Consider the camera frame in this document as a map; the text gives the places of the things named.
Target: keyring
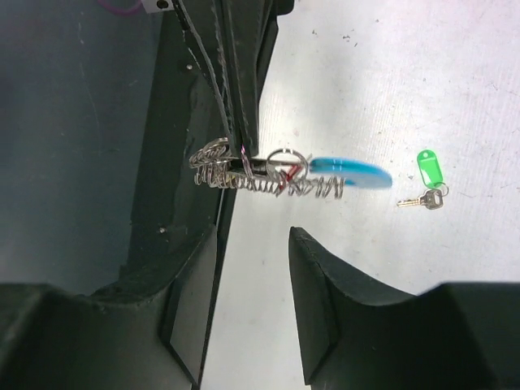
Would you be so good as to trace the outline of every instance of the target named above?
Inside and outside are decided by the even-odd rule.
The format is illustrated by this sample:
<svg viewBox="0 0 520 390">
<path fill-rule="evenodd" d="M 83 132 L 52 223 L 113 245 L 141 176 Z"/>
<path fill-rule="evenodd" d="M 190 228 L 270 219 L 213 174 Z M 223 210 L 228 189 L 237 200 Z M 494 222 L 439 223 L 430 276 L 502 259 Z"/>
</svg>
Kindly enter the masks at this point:
<svg viewBox="0 0 520 390">
<path fill-rule="evenodd" d="M 271 154 L 269 154 L 266 158 L 266 168 L 267 168 L 267 174 L 272 178 L 272 179 L 275 179 L 275 180 L 279 180 L 280 181 L 280 173 L 276 171 L 276 165 L 272 162 L 272 159 L 277 155 L 277 154 L 291 154 L 292 156 L 298 158 L 298 160 L 300 161 L 297 161 L 295 163 L 292 163 L 291 166 L 294 167 L 294 166 L 301 166 L 303 168 L 303 171 L 299 171 L 298 172 L 298 177 L 300 179 L 305 179 L 307 177 L 307 174 L 309 173 L 309 163 L 307 162 L 307 159 L 303 156 L 303 154 L 297 152 L 296 150 L 294 149 L 289 149 L 289 148 L 282 148 L 282 149 L 277 149 L 275 150 L 274 152 L 272 152 Z"/>
<path fill-rule="evenodd" d="M 440 181 L 438 183 L 433 184 L 433 186 L 435 188 L 444 186 L 444 189 L 446 190 L 446 193 L 442 193 L 442 188 L 439 188 L 440 191 L 441 191 L 441 195 L 442 195 L 442 197 L 447 197 L 448 196 L 448 194 L 449 194 L 449 187 L 448 187 L 448 185 L 446 183 L 443 183 L 442 181 Z"/>
</svg>

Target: blue plastic tag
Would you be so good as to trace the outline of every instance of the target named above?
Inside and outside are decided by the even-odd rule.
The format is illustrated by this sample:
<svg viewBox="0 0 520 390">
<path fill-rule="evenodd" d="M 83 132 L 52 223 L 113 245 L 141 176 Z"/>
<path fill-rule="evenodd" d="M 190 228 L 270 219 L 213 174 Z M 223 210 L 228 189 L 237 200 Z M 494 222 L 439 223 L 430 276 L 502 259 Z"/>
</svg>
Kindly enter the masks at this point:
<svg viewBox="0 0 520 390">
<path fill-rule="evenodd" d="M 310 173 L 342 177 L 345 185 L 360 189 L 392 187 L 392 177 L 382 168 L 347 158 L 314 158 L 309 169 Z"/>
</svg>

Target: white table surface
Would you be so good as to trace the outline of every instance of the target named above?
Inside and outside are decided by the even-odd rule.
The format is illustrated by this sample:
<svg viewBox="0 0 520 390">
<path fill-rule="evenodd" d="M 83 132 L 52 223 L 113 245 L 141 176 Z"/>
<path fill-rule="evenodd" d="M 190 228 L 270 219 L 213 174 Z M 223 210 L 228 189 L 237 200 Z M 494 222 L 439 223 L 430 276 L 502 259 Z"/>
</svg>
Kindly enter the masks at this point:
<svg viewBox="0 0 520 390">
<path fill-rule="evenodd" d="M 279 18 L 261 149 L 385 167 L 392 189 L 341 201 L 240 192 L 203 390 L 305 388 L 288 269 L 301 226 L 410 293 L 445 280 L 520 280 L 520 2 L 297 0 Z M 398 209 L 437 153 L 440 210 Z"/>
</svg>

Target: green plastic tag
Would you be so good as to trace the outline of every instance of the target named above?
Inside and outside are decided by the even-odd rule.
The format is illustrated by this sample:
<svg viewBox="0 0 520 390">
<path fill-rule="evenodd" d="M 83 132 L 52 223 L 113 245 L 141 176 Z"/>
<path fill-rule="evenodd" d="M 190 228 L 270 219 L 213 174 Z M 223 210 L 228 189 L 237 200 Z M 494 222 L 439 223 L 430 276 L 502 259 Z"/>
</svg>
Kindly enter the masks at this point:
<svg viewBox="0 0 520 390">
<path fill-rule="evenodd" d="M 437 156 L 431 150 L 423 150 L 417 156 L 417 164 L 421 171 L 422 182 L 429 189 L 437 189 L 443 183 L 442 171 L 440 170 Z"/>
</svg>

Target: key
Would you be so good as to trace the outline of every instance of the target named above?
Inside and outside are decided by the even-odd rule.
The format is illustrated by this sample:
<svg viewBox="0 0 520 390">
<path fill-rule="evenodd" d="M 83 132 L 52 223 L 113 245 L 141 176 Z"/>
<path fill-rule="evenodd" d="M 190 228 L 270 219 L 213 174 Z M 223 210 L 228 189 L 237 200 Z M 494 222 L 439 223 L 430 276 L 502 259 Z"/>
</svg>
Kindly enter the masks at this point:
<svg viewBox="0 0 520 390">
<path fill-rule="evenodd" d="M 398 207 L 425 206 L 428 210 L 439 209 L 444 205 L 442 191 L 439 189 L 427 189 L 421 197 L 399 201 Z"/>
</svg>

